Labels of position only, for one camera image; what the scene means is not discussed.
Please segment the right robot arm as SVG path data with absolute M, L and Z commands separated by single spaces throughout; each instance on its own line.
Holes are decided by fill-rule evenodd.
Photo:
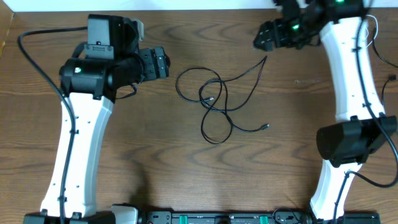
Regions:
M 388 116 L 378 97 L 368 54 L 366 29 L 371 1 L 314 0 L 301 9 L 296 0 L 275 0 L 282 17 L 263 23 L 257 49 L 301 49 L 318 36 L 324 46 L 335 91 L 335 124 L 317 131 L 322 170 L 317 189 L 299 223 L 375 223 L 377 215 L 345 214 L 354 178 L 383 144 L 392 143 L 397 118 Z

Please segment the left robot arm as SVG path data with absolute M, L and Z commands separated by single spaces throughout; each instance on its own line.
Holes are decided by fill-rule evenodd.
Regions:
M 99 211 L 98 164 L 103 136 L 124 86 L 167 78 L 170 59 L 163 47 L 141 49 L 138 19 L 91 14 L 86 41 L 60 68 L 55 87 L 62 102 L 62 127 L 55 166 L 40 210 L 25 223 L 145 223 L 142 212 L 120 203 Z

